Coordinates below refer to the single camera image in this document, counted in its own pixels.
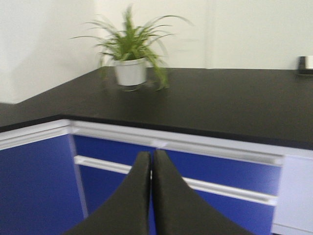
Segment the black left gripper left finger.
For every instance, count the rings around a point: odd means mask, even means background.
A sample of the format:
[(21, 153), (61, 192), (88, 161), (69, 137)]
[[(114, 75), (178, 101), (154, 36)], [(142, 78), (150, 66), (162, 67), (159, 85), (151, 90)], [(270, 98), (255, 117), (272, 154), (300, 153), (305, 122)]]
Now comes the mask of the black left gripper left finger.
[(66, 235), (147, 235), (151, 190), (151, 155), (139, 152), (116, 191)]

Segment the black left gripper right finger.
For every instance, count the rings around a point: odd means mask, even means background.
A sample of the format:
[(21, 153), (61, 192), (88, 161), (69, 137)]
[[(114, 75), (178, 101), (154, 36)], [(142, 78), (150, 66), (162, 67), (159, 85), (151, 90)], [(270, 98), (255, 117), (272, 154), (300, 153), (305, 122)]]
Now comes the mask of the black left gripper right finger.
[(159, 235), (247, 235), (183, 180), (166, 151), (154, 152), (152, 200)]

